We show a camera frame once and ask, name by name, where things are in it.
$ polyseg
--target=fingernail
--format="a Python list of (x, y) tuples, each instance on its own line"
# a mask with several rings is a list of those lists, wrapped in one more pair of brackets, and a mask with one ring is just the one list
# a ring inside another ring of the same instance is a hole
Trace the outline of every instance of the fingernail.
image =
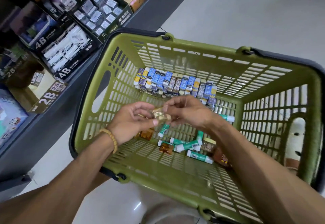
[(154, 126), (158, 125), (158, 121), (156, 119), (154, 119), (152, 122)]

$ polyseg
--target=gray shelf edge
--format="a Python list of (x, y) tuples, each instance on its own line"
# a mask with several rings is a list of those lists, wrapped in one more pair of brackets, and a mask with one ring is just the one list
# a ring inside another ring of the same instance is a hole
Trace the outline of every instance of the gray shelf edge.
[[(183, 1), (147, 0), (125, 27), (156, 31)], [(67, 89), (45, 113), (31, 115), (0, 149), (0, 181), (25, 175), (72, 125), (77, 103), (99, 52), (71, 76)]]

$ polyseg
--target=floor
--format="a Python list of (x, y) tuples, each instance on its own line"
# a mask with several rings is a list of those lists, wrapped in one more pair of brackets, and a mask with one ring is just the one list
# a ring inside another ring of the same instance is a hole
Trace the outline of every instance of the floor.
[[(159, 31), (232, 48), (254, 46), (325, 67), (324, 4), (325, 0), (185, 0)], [(33, 181), (23, 192), (49, 183), (71, 162), (70, 131), (71, 127), (34, 166)], [(109, 180), (85, 198), (73, 223), (139, 223), (148, 208), (166, 201), (171, 200), (152, 190)]]

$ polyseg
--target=green plastic basket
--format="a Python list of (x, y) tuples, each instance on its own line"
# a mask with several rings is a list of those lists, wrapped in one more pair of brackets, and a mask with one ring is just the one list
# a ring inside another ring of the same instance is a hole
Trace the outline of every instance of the green plastic basket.
[[(154, 67), (215, 82), (218, 112), (234, 115), (233, 126), (281, 163), (290, 123), (304, 118), (306, 132), (298, 176), (310, 184), (321, 147), (322, 79), (306, 61), (298, 64), (292, 58), (291, 62), (275, 58), (286, 56), (250, 47), (235, 50), (177, 40), (169, 33), (120, 29), (108, 39), (84, 91), (70, 137), (71, 154), (76, 157), (87, 147), (122, 105), (142, 100), (162, 106), (166, 99), (141, 93), (133, 85), (140, 67)], [(99, 110), (94, 111), (95, 97), (103, 86), (105, 96)], [(101, 172), (197, 208), (206, 219), (261, 222), (233, 170), (195, 160), (184, 152), (171, 156), (160, 153), (159, 129), (151, 141), (132, 139), (120, 146)], [(195, 135), (194, 128), (181, 125), (170, 129), (164, 140), (191, 141)]]

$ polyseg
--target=yellow beaded bracelet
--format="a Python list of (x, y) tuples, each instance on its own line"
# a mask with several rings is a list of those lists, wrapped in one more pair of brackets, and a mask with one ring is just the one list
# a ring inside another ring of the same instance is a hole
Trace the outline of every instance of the yellow beaded bracelet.
[(112, 132), (109, 131), (109, 130), (107, 130), (106, 128), (102, 128), (102, 129), (100, 130), (100, 132), (105, 132), (105, 133), (107, 133), (107, 134), (111, 137), (111, 139), (113, 140), (113, 143), (114, 143), (113, 154), (115, 154), (116, 151), (117, 151), (117, 141), (116, 141), (114, 135), (112, 134)]

